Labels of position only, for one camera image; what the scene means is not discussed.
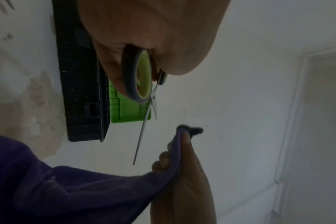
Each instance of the black basket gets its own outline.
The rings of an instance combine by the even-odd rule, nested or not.
[[[79,19],[76,1],[52,4],[68,139],[103,142],[110,123],[108,78]]]

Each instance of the scissors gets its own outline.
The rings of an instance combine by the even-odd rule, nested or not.
[[[145,119],[142,124],[140,137],[134,157],[135,165],[138,149],[140,148],[142,135],[145,130],[148,116],[153,108],[154,117],[157,120],[157,87],[165,83],[167,73],[159,70],[157,84],[152,88],[152,65],[150,55],[147,49],[139,48],[134,45],[126,45],[121,58],[121,73],[128,97],[140,104],[149,102]]]

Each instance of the purple cloth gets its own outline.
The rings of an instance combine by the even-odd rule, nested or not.
[[[184,132],[202,129],[177,128],[169,170],[132,177],[51,168],[28,146],[0,136],[0,223],[132,223],[175,177]]]

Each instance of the green plastic tray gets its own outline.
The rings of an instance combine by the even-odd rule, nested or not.
[[[109,82],[110,122],[124,123],[143,121],[145,119],[148,104],[138,104],[126,96],[118,93],[113,84]]]

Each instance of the hand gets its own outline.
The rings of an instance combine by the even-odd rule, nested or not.
[[[121,55],[126,44],[148,49],[152,78],[193,70],[205,58],[230,0],[77,0],[81,21],[115,88],[126,95]]]
[[[170,167],[168,152],[152,165],[153,172]],[[175,182],[151,203],[152,224],[215,224],[216,213],[209,181],[185,133],[181,140],[181,169]]]

